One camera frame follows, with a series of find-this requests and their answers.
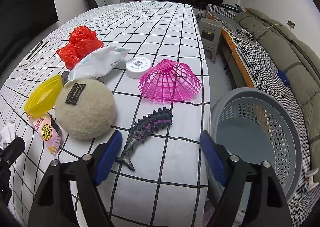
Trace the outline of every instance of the wooden bed frame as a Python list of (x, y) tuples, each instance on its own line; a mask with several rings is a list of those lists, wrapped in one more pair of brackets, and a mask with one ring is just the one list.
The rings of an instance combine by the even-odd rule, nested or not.
[[(209, 19), (211, 20), (216, 20), (210, 13), (208, 13), (207, 16)], [(254, 83), (252, 81), (252, 78), (250, 76), (250, 74), (248, 73), (248, 70), (246, 68), (246, 66), (244, 65), (244, 63), (242, 62), (238, 52), (236, 51), (236, 44), (232, 41), (232, 38), (230, 37), (230, 35), (228, 34), (228, 32), (226, 30), (224, 30), (224, 28), (222, 28), (222, 36), (224, 37), (225, 41), (227, 42), (230, 50), (232, 51), (232, 56), (244, 78), (244, 81), (247, 85), (247, 87), (251, 87), (251, 88), (255, 88)]]

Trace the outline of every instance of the white tissue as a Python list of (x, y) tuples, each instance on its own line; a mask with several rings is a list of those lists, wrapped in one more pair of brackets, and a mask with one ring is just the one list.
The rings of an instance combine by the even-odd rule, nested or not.
[(4, 149), (12, 140), (16, 138), (16, 123), (14, 121), (7, 121), (0, 133), (0, 148)]
[(79, 79), (95, 79), (106, 75), (124, 60), (131, 49), (109, 46), (97, 49), (82, 59), (70, 71), (68, 82)]

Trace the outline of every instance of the electrical cable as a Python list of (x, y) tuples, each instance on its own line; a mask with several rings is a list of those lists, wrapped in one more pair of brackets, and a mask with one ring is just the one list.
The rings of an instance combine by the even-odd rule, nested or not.
[(247, 37), (248, 39), (250, 39), (251, 41), (256, 41), (255, 38), (252, 36), (253, 31), (249, 30), (249, 29), (245, 29), (248, 33), (243, 32), (242, 30), (245, 28), (237, 28), (237, 32), (245, 37)]
[(261, 32), (261, 31), (263, 31), (263, 30), (265, 30), (265, 29), (269, 29), (269, 28), (271, 28), (271, 27), (273, 27), (273, 26), (276, 26), (276, 25), (278, 25), (278, 26), (285, 26), (285, 25), (283, 25), (283, 24), (273, 24), (272, 26), (270, 26), (270, 27), (268, 27), (268, 28), (264, 28), (264, 29), (258, 31), (257, 33)]

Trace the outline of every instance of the qr code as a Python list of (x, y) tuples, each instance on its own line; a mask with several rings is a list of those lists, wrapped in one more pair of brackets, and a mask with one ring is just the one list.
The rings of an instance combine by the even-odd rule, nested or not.
[(143, 65), (143, 63), (138, 60), (137, 62), (134, 63), (134, 65), (141, 66), (141, 65)]

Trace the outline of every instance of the spiky rubber toy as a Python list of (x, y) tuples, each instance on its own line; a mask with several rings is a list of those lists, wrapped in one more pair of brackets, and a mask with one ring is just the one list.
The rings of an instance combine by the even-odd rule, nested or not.
[(163, 107), (159, 108), (158, 111), (153, 111), (153, 114), (143, 116), (142, 119), (138, 119), (130, 130), (131, 137), (124, 146), (124, 149), (120, 157), (116, 158), (116, 162), (126, 165), (130, 170), (134, 171), (133, 164), (130, 161), (130, 156), (134, 151), (134, 145), (139, 141), (143, 142), (154, 133), (158, 132), (159, 128), (163, 128), (172, 125), (172, 114), (170, 110)]

